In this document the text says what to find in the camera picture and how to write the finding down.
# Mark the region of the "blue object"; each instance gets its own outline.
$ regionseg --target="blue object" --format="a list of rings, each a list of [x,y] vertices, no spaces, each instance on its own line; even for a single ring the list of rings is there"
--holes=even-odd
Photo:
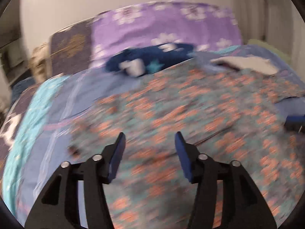
[[[180,160],[180,164],[183,170],[184,177],[188,179],[190,183],[193,182],[193,173],[192,173],[192,161],[189,158],[186,149],[185,149],[186,143],[182,137],[181,132],[177,132],[175,135],[175,147],[176,151],[178,153],[178,157]]]
[[[122,160],[123,152],[125,150],[126,137],[123,133],[120,133],[114,146],[116,146],[116,149],[109,163],[109,174],[107,178],[109,183],[111,183],[111,181],[116,177],[116,173]]]
[[[69,76],[52,78],[45,81],[37,90],[21,122],[14,147],[7,157],[3,174],[3,200],[15,216],[15,198],[22,177],[22,167],[26,163],[43,125],[47,121],[53,97]]]
[[[226,54],[226,53],[229,53],[229,52],[232,52],[232,51],[236,50],[239,47],[240,47],[240,45],[232,45],[232,46],[229,46],[225,49],[222,49],[222,50],[219,50],[219,51],[211,51],[211,52],[216,53],[216,54]]]
[[[159,61],[156,59],[156,60],[150,62],[150,64],[146,67],[146,69],[148,70],[148,72],[150,74],[154,74],[154,73],[160,71],[163,65],[164,64],[160,64]]]
[[[133,76],[152,74],[191,59],[189,53],[193,50],[193,45],[176,43],[126,49],[111,57],[106,62],[105,69],[109,72],[123,71],[130,76],[132,72],[136,73]]]
[[[305,116],[287,116],[286,121],[305,122]]]
[[[18,100],[18,98],[22,94],[22,92],[34,84],[35,84],[35,80],[33,77],[28,77],[28,78],[20,81],[19,83],[15,84],[12,89],[12,101],[11,101],[10,108],[13,106],[15,101]]]

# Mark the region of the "white flower pattern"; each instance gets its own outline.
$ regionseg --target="white flower pattern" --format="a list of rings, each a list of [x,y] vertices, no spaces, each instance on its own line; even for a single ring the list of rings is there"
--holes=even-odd
[[[103,50],[102,45],[101,44],[96,45],[93,50],[93,60],[100,59],[105,55],[106,55],[106,51]]]
[[[171,2],[158,2],[154,6],[154,10],[164,10],[166,8],[170,8],[172,6]]]
[[[238,25],[238,23],[237,23],[237,20],[236,20],[236,19],[232,19],[232,20],[231,20],[231,23],[232,23],[232,25],[233,25],[233,26]]]
[[[169,43],[169,44],[161,45],[161,46],[159,46],[158,48],[159,48],[159,49],[162,49],[163,52],[170,52],[170,51],[172,51],[172,50],[177,49],[177,46],[176,46],[175,44]]]
[[[232,45],[232,41],[231,40],[227,40],[227,39],[223,39],[221,38],[217,43],[216,43],[217,47],[219,48],[219,50],[225,49],[229,46]]]
[[[4,130],[4,128],[7,128],[7,129],[5,132],[3,132],[2,130],[0,131],[0,137],[3,138],[5,144],[10,146],[10,148],[9,148],[9,151],[10,151],[14,145],[13,135],[15,133],[15,129],[16,129],[17,125],[20,122],[21,114],[11,113],[10,115],[7,116],[7,119],[8,119],[7,121],[4,121],[4,125],[6,125],[8,123],[9,126],[2,128],[3,130]]]
[[[175,33],[160,33],[159,37],[156,39],[152,39],[152,45],[160,45],[164,43],[181,43],[182,40],[178,39]]]
[[[223,10],[217,10],[215,12],[213,12],[213,15],[217,18],[225,18],[225,17],[228,17],[227,13]]]
[[[139,18],[142,15],[141,5],[132,5],[117,9],[113,15],[113,20],[118,21],[119,25],[124,23],[132,23],[135,21],[135,18]]]
[[[216,9],[212,6],[209,6],[207,11],[210,12],[210,13],[213,13]]]
[[[196,51],[197,51],[197,52],[206,51],[206,50],[209,49],[209,48],[210,48],[210,44],[199,45],[199,46],[197,46]]]
[[[181,13],[189,20],[202,20],[205,19],[203,7],[198,7],[195,4],[187,4],[181,9]]]
[[[100,19],[104,19],[108,17],[108,13],[102,13],[100,15],[97,15],[96,17],[93,18],[92,22],[99,21]]]
[[[146,4],[148,5],[148,6],[151,6],[151,5],[155,5],[157,3],[157,1],[151,1],[151,2],[147,2]]]

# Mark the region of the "orange flower pattern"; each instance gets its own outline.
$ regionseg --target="orange flower pattern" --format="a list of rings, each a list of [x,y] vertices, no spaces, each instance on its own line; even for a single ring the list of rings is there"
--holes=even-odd
[[[304,90],[249,70],[206,75],[192,63],[145,76],[140,88],[100,99],[73,121],[72,143],[81,160],[113,144],[119,132],[126,149],[117,178],[105,185],[116,229],[180,229],[187,226],[196,185],[183,176],[174,146],[182,131],[214,160],[240,160],[275,216],[290,214],[305,188],[294,134],[283,129],[273,102]],[[214,226],[220,224],[222,187]]]

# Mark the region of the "blue gripper pad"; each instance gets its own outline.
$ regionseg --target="blue gripper pad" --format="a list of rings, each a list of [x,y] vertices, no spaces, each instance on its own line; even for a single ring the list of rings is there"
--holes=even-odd
[[[192,174],[192,163],[185,151],[185,141],[183,137],[179,134],[175,134],[175,147],[179,156],[180,164],[184,173],[184,177],[189,180],[189,182],[193,179]]]
[[[122,160],[123,152],[125,150],[125,145],[126,145],[126,137],[122,133],[122,135],[120,134],[119,136],[116,149],[109,163],[109,174],[107,178],[109,183],[111,183],[111,181],[116,177],[116,173],[119,168],[120,162]]]
[[[305,116],[287,116],[286,121],[289,122],[305,122]]]

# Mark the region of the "bedsheet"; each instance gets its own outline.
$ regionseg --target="bedsheet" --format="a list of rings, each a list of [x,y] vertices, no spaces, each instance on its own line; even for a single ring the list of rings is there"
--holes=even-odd
[[[67,150],[71,145],[72,120],[86,113],[97,99],[132,90],[139,86],[140,81],[141,79],[133,79],[121,73],[106,73],[100,68],[82,71],[65,82],[54,99],[49,120],[34,143],[29,159],[24,165],[16,201],[16,216],[21,224],[25,223],[37,195],[57,166],[65,160],[71,163],[77,162]],[[80,220],[82,225],[86,225],[81,195],[79,203]]]
[[[205,3],[149,2],[98,15],[92,24],[92,67],[130,47],[167,42],[187,43],[197,50],[217,51],[241,45],[231,9]]]
[[[305,90],[278,76],[249,70],[206,75],[196,67],[174,65],[145,76],[133,91],[99,99],[72,122],[71,143],[87,159],[120,131],[126,134],[117,179],[104,187],[115,224],[187,226],[196,185],[183,177],[176,155],[174,135],[181,131],[187,142],[217,161],[242,161],[280,225],[303,193],[305,178],[291,144],[296,133],[285,131],[273,103]],[[121,200],[128,205],[120,206]],[[220,225],[219,207],[221,199],[215,226]]]
[[[18,129],[33,95],[40,84],[33,85],[22,92],[12,105],[0,130],[0,195],[2,196],[2,176],[9,151],[15,142]]]
[[[46,114],[51,107],[54,94],[67,78],[68,76],[54,77],[45,81],[35,93],[20,124],[14,145],[6,160],[2,184],[2,188],[5,190],[3,200],[12,214],[15,214],[15,197],[23,165],[27,161],[36,136],[45,124]]]
[[[265,59],[269,59],[273,65],[275,65],[280,71],[279,76],[289,80],[293,83],[298,84],[300,87],[305,89],[305,83],[301,81],[295,71],[287,65],[279,56],[270,52],[269,50],[262,48],[257,45],[244,45],[230,52],[226,53],[214,53],[214,52],[198,52],[196,53],[197,61],[202,65],[205,71],[209,73],[218,73],[226,71],[225,67],[217,66],[210,62],[211,59],[216,59],[222,56],[241,56],[250,57],[258,56]],[[280,101],[275,104],[278,108],[280,115],[286,118],[288,115],[305,115],[305,98],[290,98]]]

